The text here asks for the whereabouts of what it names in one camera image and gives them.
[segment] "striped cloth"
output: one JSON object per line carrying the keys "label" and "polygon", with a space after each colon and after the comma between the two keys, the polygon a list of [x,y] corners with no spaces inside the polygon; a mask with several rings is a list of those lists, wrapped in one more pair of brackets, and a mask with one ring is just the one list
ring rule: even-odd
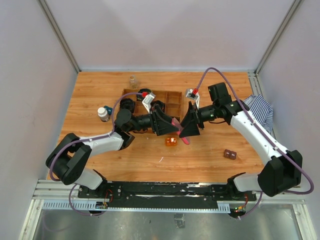
{"label": "striped cloth", "polygon": [[250,108],[257,122],[260,123],[268,133],[271,133],[274,127],[274,110],[270,103],[268,103],[261,94],[258,96],[250,95],[244,100],[244,103]]}

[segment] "white bottle cap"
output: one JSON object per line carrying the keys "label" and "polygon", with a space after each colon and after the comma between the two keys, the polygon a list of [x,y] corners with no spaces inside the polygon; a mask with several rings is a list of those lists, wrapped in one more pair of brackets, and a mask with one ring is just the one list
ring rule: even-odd
{"label": "white bottle cap", "polygon": [[107,110],[104,107],[98,108],[98,116],[105,117],[108,114]]}

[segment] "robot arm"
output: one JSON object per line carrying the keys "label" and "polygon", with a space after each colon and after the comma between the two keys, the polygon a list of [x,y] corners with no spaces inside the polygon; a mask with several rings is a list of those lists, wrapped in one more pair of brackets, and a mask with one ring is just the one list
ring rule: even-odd
{"label": "robot arm", "polygon": [[[295,187],[301,182],[301,172],[288,162],[257,128],[249,121],[249,118],[237,101],[232,101],[224,83],[218,83],[208,87],[212,105],[198,108],[189,102],[189,109],[181,122],[183,130],[179,137],[200,135],[199,128],[203,129],[204,122],[213,121],[216,118],[224,119],[229,125],[239,131],[252,145],[261,158],[264,168],[261,173],[240,173],[228,179],[229,191],[237,196],[240,192],[257,191],[264,192],[270,197]],[[255,120],[249,108],[242,102],[248,114]],[[264,128],[255,122],[277,147],[287,154],[296,164],[302,166],[302,156],[297,151],[289,151],[279,144]]]}
{"label": "robot arm", "polygon": [[85,168],[90,157],[127,148],[135,139],[130,131],[152,129],[157,136],[161,136],[179,130],[171,124],[172,118],[164,114],[159,105],[155,104],[148,112],[149,114],[134,116],[128,109],[121,109],[114,122],[114,133],[110,136],[103,134],[84,137],[74,133],[67,134],[47,158],[46,166],[50,168],[58,153],[66,145],[70,145],[56,159],[53,173],[65,185],[76,183],[91,190],[98,189],[105,179],[98,172]]}

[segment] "red connector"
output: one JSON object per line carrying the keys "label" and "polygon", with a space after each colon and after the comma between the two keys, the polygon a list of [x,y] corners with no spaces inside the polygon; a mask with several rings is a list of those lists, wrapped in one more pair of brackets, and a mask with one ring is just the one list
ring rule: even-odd
{"label": "red connector", "polygon": [[195,88],[195,89],[193,89],[192,94],[196,95],[198,92],[199,92],[199,90]]}

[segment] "wooden table surface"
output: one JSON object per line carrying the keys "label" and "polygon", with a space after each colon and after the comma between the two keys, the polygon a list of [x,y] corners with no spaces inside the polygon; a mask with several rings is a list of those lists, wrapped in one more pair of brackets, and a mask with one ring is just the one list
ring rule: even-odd
{"label": "wooden table surface", "polygon": [[[97,109],[112,107],[129,88],[129,77],[135,75],[139,88],[180,91],[197,86],[201,72],[80,72],[69,103],[59,141],[68,134],[94,136],[112,129],[112,123],[102,122]],[[226,77],[240,99],[252,94],[246,72],[226,72]],[[203,81],[200,107],[211,103],[208,86],[223,82],[216,72],[209,72]],[[183,99],[183,116],[188,99]],[[190,137],[191,144],[180,139],[176,146],[165,146],[166,135],[134,134],[132,144],[121,151],[109,151],[91,157],[87,168],[95,169],[110,181],[163,181],[225,183],[235,174],[257,173],[263,164],[244,137],[227,123],[204,124],[199,136]],[[237,152],[236,160],[223,157],[224,150]]]}

